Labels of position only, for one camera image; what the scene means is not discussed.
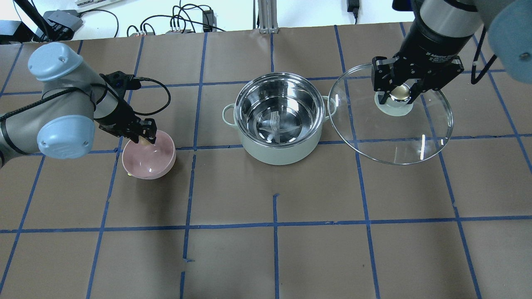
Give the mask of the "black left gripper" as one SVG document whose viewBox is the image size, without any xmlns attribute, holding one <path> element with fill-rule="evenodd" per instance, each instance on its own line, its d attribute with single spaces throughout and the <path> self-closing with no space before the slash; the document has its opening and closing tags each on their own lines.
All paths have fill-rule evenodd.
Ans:
<svg viewBox="0 0 532 299">
<path fill-rule="evenodd" d="M 137 144 L 156 142 L 157 125 L 154 118 L 141 121 L 131 106 L 113 96 L 105 96 L 96 105 L 96 122 L 98 128 L 116 137 L 138 140 Z"/>
</svg>

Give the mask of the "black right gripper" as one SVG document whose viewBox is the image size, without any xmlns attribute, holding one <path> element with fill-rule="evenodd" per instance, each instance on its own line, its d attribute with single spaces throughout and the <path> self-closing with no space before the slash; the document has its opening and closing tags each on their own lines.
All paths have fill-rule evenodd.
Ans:
<svg viewBox="0 0 532 299">
<path fill-rule="evenodd" d="M 378 104 L 385 104 L 395 87 L 410 79 L 410 104 L 427 90 L 441 89 L 464 71 L 458 54 L 464 37 L 448 37 L 427 25 L 411 25 L 400 50 L 391 58 L 372 59 L 371 81 Z"/>
</svg>

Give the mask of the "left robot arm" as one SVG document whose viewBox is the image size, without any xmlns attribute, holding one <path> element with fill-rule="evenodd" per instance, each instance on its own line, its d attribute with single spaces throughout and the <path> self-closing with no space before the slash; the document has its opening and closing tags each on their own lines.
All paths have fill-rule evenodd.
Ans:
<svg viewBox="0 0 532 299">
<path fill-rule="evenodd" d="M 28 69 L 44 84 L 42 98 L 1 115 L 1 165 L 38 152 L 78 159 L 92 150 L 97 127 L 135 143 L 156 142 L 155 120 L 142 120 L 125 100 L 126 91 L 140 89 L 141 77 L 98 74 L 61 42 L 36 49 Z"/>
</svg>

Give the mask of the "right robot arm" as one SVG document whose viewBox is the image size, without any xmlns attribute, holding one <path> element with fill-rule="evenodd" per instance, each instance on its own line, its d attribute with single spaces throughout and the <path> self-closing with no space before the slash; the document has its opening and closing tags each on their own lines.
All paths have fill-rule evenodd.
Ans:
<svg viewBox="0 0 532 299">
<path fill-rule="evenodd" d="M 372 59 L 378 104 L 385 104 L 407 80 L 416 80 L 407 104 L 445 87 L 464 71 L 458 55 L 481 25 L 492 60 L 500 59 L 514 80 L 531 83 L 530 0 L 412 0 L 410 10 L 415 18 L 400 50 L 390 59 Z"/>
</svg>

